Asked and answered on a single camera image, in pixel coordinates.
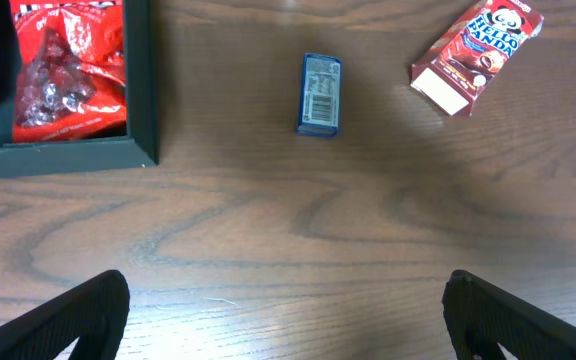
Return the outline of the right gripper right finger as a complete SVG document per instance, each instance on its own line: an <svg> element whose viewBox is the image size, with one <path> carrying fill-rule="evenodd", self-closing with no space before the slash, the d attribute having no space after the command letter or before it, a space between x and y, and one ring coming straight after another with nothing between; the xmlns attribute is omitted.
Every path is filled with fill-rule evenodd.
<svg viewBox="0 0 576 360"><path fill-rule="evenodd" d="M452 272L442 304L459 360L576 360L576 327L470 272Z"/></svg>

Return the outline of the red candy bag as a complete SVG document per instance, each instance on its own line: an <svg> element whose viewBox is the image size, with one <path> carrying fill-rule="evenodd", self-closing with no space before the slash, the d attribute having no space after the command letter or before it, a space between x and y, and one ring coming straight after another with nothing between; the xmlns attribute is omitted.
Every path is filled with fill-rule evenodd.
<svg viewBox="0 0 576 360"><path fill-rule="evenodd" d="M22 65L15 143L89 138L127 123L123 4L12 1Z"/></svg>

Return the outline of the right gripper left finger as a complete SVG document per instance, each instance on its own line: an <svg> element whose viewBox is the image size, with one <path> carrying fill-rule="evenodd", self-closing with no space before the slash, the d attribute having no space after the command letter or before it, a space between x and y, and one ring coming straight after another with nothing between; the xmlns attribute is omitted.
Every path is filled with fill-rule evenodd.
<svg viewBox="0 0 576 360"><path fill-rule="evenodd" d="M72 359L113 360L129 301L125 277L105 271L0 326L0 360L54 359L70 344Z"/></svg>

